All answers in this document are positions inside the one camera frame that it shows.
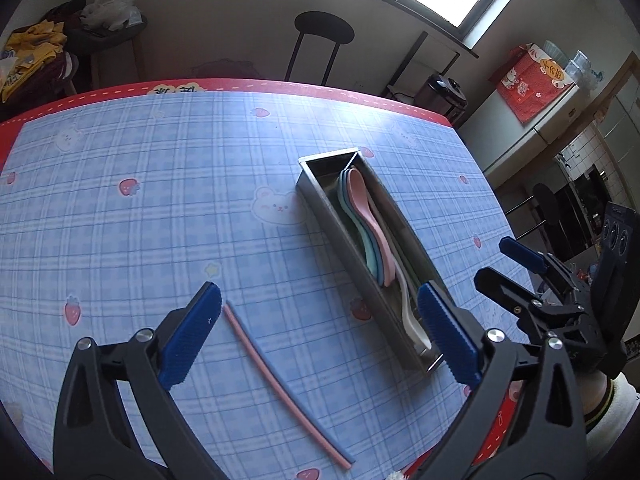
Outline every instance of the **stainless steel tray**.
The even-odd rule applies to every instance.
[[[347,165],[351,165],[362,174],[367,190],[388,228],[385,235],[391,238],[389,241],[398,248],[402,264],[409,274],[408,278],[417,285],[427,280],[435,280],[446,290],[420,240],[357,148],[304,156],[299,162],[302,173],[298,178],[298,189],[316,215],[320,227],[362,295],[389,346],[403,368],[428,374],[440,365],[442,355],[435,344],[431,350],[418,355],[414,343],[402,326],[402,301],[398,280],[390,287],[380,287],[367,269],[364,247],[356,227],[338,203],[336,182],[340,172]],[[414,316],[420,320],[413,303],[412,307]]]

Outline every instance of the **blue gripper pad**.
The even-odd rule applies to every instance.
[[[478,386],[482,380],[479,350],[429,283],[418,290],[418,311],[456,381]]]
[[[222,295],[214,283],[194,300],[160,354],[158,381],[167,391],[185,380],[222,310]]]
[[[511,237],[507,236],[500,240],[498,247],[500,247],[502,254],[535,274],[545,274],[548,269],[541,254],[532,251]]]

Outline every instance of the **plastic container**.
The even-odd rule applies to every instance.
[[[578,86],[584,86],[584,73],[573,59],[569,61],[564,71]]]
[[[589,72],[591,70],[591,61],[589,61],[589,58],[580,50],[575,54],[572,61],[580,67],[582,72]]]
[[[558,48],[555,43],[546,40],[542,45],[542,50],[549,54],[549,56],[551,56],[551,59],[558,63],[558,65],[560,65],[562,68],[566,67],[569,64],[569,57],[562,50],[560,50],[560,48]]]

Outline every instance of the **chair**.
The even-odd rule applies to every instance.
[[[540,209],[542,209],[542,214],[545,216],[545,219],[535,227],[532,227],[527,232],[518,236],[516,240],[524,238],[525,236],[531,234],[533,231],[541,228],[545,224],[555,226],[560,223],[560,209],[558,207],[558,199],[554,195],[554,192],[544,184],[536,184],[533,187],[532,196],[527,198],[524,202],[518,204],[516,207],[509,209],[504,215],[507,216],[509,213],[513,213],[514,211],[516,211],[516,209],[521,208],[527,202],[530,202],[533,199],[538,201],[538,205],[540,206]]]
[[[322,78],[322,86],[326,86],[326,82],[329,79],[329,72],[334,65],[335,56],[338,54],[338,49],[341,45],[346,45],[353,41],[355,38],[355,32],[349,23],[345,22],[342,18],[338,18],[334,14],[328,12],[321,12],[319,10],[310,10],[309,12],[303,12],[296,17],[294,23],[296,29],[300,32],[298,36],[298,42],[293,49],[291,60],[289,61],[289,67],[287,68],[287,75],[284,81],[288,81],[291,77],[291,71],[293,65],[296,62],[300,45],[305,34],[311,34],[313,36],[320,36],[326,38],[335,43],[334,51],[331,53],[329,64],[324,71],[324,77]]]

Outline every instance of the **pink straw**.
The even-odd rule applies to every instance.
[[[229,320],[229,323],[231,323],[231,326],[233,327],[234,331],[236,332],[236,335],[244,345],[244,348],[246,349],[247,353],[249,354],[251,359],[254,361],[255,365],[258,367],[258,370],[262,372],[265,379],[267,379],[268,383],[276,391],[276,393],[280,397],[280,400],[286,404],[286,406],[289,408],[291,413],[296,417],[298,422],[302,426],[304,426],[304,428],[311,434],[311,436],[316,440],[316,442],[339,465],[341,465],[345,469],[351,469],[351,463],[347,459],[345,459],[345,457],[343,457],[340,454],[340,452],[338,452],[338,450],[335,449],[334,446],[332,446],[332,444],[324,437],[324,435],[322,435],[322,433],[318,431],[318,429],[311,423],[311,421],[309,421],[308,418],[306,418],[305,414],[302,413],[300,408],[289,397],[289,395],[281,386],[281,384],[278,382],[276,377],[274,377],[273,373],[271,373],[271,370],[269,370],[269,367],[266,365],[264,360],[260,357],[260,354],[258,354],[256,349],[254,348],[254,345],[251,343],[251,340],[249,339],[247,334],[244,332],[242,325],[234,315],[233,311],[231,310],[231,307],[229,307],[229,305],[225,303],[222,309],[225,311],[226,318]]]

